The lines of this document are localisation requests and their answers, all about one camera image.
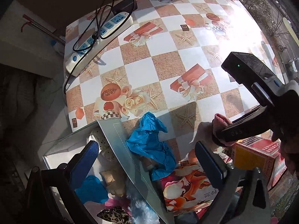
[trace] black cable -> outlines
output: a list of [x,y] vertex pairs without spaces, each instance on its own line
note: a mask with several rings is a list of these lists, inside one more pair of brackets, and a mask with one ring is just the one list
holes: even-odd
[[[98,38],[101,38],[101,39],[107,39],[107,38],[109,38],[111,35],[113,35],[129,18],[130,18],[130,16],[132,15],[132,13],[134,12],[134,8],[135,8],[135,5],[136,5],[136,0],[133,0],[133,6],[132,6],[132,10],[131,10],[131,12],[128,14],[128,16],[125,18],[125,20],[121,23],[121,25],[120,26],[118,26],[111,34],[109,34],[108,36],[106,36],[105,38],[103,38],[100,34],[99,34],[99,31],[101,30],[101,28],[103,27],[103,25],[105,24],[105,22],[107,21],[107,19],[108,19],[108,17],[110,16],[110,14],[111,14],[111,12],[112,12],[112,9],[113,9],[113,6],[114,6],[114,2],[115,2],[115,0],[112,0],[112,4],[110,5],[110,4],[107,4],[107,5],[105,5],[104,7],[103,7],[103,10],[102,10],[102,12],[101,12],[101,16],[100,16],[100,21],[98,21],[98,13],[100,12],[100,10],[101,10],[101,8],[102,8],[102,6],[103,6],[103,4],[104,4],[104,1],[105,0],[103,0],[103,2],[102,2],[102,4],[101,4],[101,6],[100,6],[100,9],[99,9],[99,11],[97,12],[96,11],[96,16],[93,18],[93,20],[91,21],[91,23],[87,26],[87,28],[84,30],[84,32],[81,34],[81,36],[79,37],[79,39],[76,41],[76,43],[74,44],[74,46],[73,46],[73,51],[75,51],[75,52],[78,52],[78,51],[84,51],[84,50],[87,50],[87,49],[89,49],[84,55],[83,55],[83,57],[76,63],[76,65],[74,66],[74,68],[72,69],[72,71],[71,71],[71,73],[69,74],[69,76],[67,76],[67,78],[66,78],[66,80],[65,80],[65,82],[64,82],[64,85],[63,85],[63,92],[64,92],[64,94],[66,94],[66,92],[65,92],[65,90],[66,90],[66,85],[67,85],[67,83],[68,83],[68,80],[69,80],[69,77],[72,75],[72,73],[74,72],[74,70],[75,70],[75,68],[76,68],[76,66],[81,62],[81,60],[92,50],[92,48],[93,48],[93,46],[94,46],[94,44],[95,44],[95,42],[96,42],[96,40],[98,39]],[[106,9],[106,7],[110,7],[110,11],[109,11],[109,13],[108,13],[108,15],[106,16],[106,18],[105,18],[105,20],[102,22],[102,18],[103,18],[103,14],[104,14],[104,12],[105,12],[105,9]],[[96,19],[96,23],[97,23],[97,35],[96,35],[96,38],[94,39],[94,41],[92,42],[92,45],[90,45],[90,46],[88,46],[88,47],[86,47],[86,48],[84,48],[84,49],[75,49],[75,45],[78,43],[78,41],[81,39],[81,37],[84,35],[84,33],[87,31],[87,29],[90,27],[90,25],[94,22],[94,20]]]
[[90,27],[90,25],[94,22],[95,19],[98,20],[98,15],[99,15],[99,12],[100,12],[100,10],[101,10],[101,8],[102,8],[104,2],[105,2],[105,0],[103,0],[102,4],[101,4],[101,6],[100,6],[99,11],[95,13],[95,17],[92,19],[92,21],[90,22],[90,24],[87,26],[87,28],[84,30],[84,32],[80,35],[79,39],[77,39],[77,41],[76,41],[75,44],[73,45],[73,51],[75,51],[75,52],[84,51],[84,50],[87,50],[87,49],[89,49],[89,48],[91,48],[91,47],[93,46],[93,45],[90,45],[90,46],[87,46],[87,47],[84,48],[84,49],[75,49],[75,45],[79,42],[79,40],[82,38],[82,36],[83,36],[83,35],[85,34],[85,32],[88,30],[88,28]]
[[[107,20],[107,18],[109,17],[109,15],[111,14],[111,12],[112,12],[112,8],[113,8],[113,6],[114,6],[114,2],[115,2],[115,0],[112,0],[112,4],[111,5],[109,5],[110,7],[111,7],[111,9],[110,9],[110,11],[109,11],[109,14],[107,15],[107,17],[106,17],[106,19],[104,20],[104,22],[101,24],[101,26],[100,26],[100,30],[101,30],[101,28],[102,28],[102,26],[104,25],[104,23],[106,22],[106,20]],[[102,37],[101,35],[100,35],[100,38],[102,39],[102,40],[104,40],[104,39],[107,39],[107,38],[109,38],[111,35],[113,35],[129,18],[130,18],[130,16],[132,15],[132,13],[134,12],[134,8],[135,8],[135,5],[136,5],[136,0],[133,0],[133,6],[132,6],[132,10],[131,10],[131,12],[128,14],[128,16],[125,18],[125,20],[122,22],[122,24],[120,25],[120,26],[118,26],[117,28],[116,28],[116,30],[114,30],[111,34],[109,34],[108,36],[106,36],[106,37]]]
[[[98,27],[98,25],[99,25],[99,23],[98,23],[98,15],[99,15],[99,12],[100,12],[100,10],[101,10],[101,8],[102,8],[104,2],[105,2],[105,0],[103,0],[102,4],[101,4],[101,6],[100,6],[99,11],[97,12],[97,10],[96,10],[95,17],[92,19],[92,21],[91,21],[90,24],[87,26],[87,28],[84,30],[84,32],[81,34],[81,36],[80,36],[79,39],[76,41],[76,43],[74,44],[74,46],[75,46],[75,45],[78,43],[78,41],[82,38],[82,36],[85,34],[85,32],[86,32],[87,29],[90,27],[90,25],[94,22],[95,19],[96,19],[96,21],[97,21],[97,27]],[[66,94],[66,85],[68,84],[68,80],[69,80],[70,76],[71,76],[72,73],[74,72],[76,66],[77,66],[77,65],[83,60],[83,58],[84,58],[84,57],[85,57],[85,56],[92,50],[92,48],[93,48],[95,42],[96,42],[96,39],[94,39],[93,42],[92,42],[92,44],[91,44],[90,46],[88,46],[89,50],[88,50],[88,51],[83,55],[83,57],[76,63],[76,65],[75,65],[74,68],[72,69],[71,73],[70,73],[69,75],[66,76],[66,79],[65,79],[65,81],[64,81],[64,83],[63,83],[63,93],[64,93],[64,94]]]

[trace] blue cloth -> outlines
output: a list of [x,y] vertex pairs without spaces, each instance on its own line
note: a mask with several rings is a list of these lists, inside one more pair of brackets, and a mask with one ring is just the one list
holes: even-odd
[[96,203],[105,203],[108,200],[108,192],[101,181],[93,175],[87,176],[80,188],[75,189],[76,195],[82,204],[87,201]]
[[165,125],[151,112],[147,112],[142,117],[140,128],[135,129],[127,140],[127,146],[132,152],[159,163],[158,168],[152,172],[153,181],[168,176],[176,166],[171,148],[158,139],[159,131],[167,133]]

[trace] leopard print fabric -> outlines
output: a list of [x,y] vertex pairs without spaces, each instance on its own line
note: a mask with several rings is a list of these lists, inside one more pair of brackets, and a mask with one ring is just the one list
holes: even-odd
[[132,224],[132,222],[130,222],[130,215],[120,206],[116,206],[113,209],[102,210],[99,214],[97,214],[97,217],[116,224]]

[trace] red handle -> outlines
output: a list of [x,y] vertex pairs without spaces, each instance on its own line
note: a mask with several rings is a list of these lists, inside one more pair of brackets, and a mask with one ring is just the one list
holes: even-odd
[[21,27],[21,33],[23,32],[23,28],[24,28],[24,26],[25,26],[25,25],[30,25],[30,24],[31,24],[31,22],[26,22],[26,23],[24,23],[23,26]]
[[28,17],[26,14],[23,14],[23,18],[27,19],[28,21],[32,22],[32,19],[30,17]]

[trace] power strip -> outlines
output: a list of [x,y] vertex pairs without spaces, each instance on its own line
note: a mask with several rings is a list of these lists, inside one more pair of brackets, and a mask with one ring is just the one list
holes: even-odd
[[[99,31],[99,34],[102,37],[106,37],[109,34],[111,34],[113,31],[115,31],[120,25],[121,22],[128,17],[129,13],[127,12],[121,12],[117,15],[115,15],[113,18],[111,18],[106,24],[101,28]],[[108,37],[107,39],[97,39],[95,42],[92,50],[88,52],[88,54],[80,61],[80,63],[76,66],[74,69],[72,75],[77,77],[79,74],[84,70],[84,68],[88,65],[88,63],[103,49],[106,45],[108,45],[114,38],[116,38],[119,34],[124,32],[126,29],[128,29],[133,24],[133,19],[130,16],[130,18],[119,28],[113,35]],[[84,49],[91,45],[93,43],[93,38],[88,38],[79,49]],[[80,58],[88,51],[89,49],[75,52],[72,54],[72,56],[66,61],[65,67],[68,71],[68,73],[71,73],[75,65],[78,63]]]

